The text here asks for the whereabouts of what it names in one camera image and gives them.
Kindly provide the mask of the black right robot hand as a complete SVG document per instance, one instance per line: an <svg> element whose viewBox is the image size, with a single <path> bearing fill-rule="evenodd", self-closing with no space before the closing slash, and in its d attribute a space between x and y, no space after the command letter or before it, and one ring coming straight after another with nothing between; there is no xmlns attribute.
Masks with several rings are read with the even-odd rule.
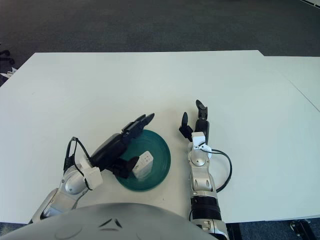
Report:
<svg viewBox="0 0 320 240"><path fill-rule="evenodd" d="M186 112L183 113L181 119L181 125L179 127L180 133L183 135L185 139L188 139L192 142L192 133L193 132L203 132L205 137L205 144L207 145L209 142L209 131L210 131L210 123L208 121L208 107L204 106L200 100L196 100L196 107L198 109L198 119L195 123L195 130L193 130L188 125L188 114Z"/></svg>

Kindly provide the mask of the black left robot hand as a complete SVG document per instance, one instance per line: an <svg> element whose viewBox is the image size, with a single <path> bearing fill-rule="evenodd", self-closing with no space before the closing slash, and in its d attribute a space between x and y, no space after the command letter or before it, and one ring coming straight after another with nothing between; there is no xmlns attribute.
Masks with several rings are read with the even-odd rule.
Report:
<svg viewBox="0 0 320 240"><path fill-rule="evenodd" d="M101 171L109 170L117 177L128 178L137 164L139 156L135 155L129 160L125 160L121 156L127 151L132 140L142 134L144 127L153 120L154 116L154 113L143 114L135 121L128 123L121 130L121 133L115 133L109 137L91 155L89 159L91 165L98 167Z"/></svg>

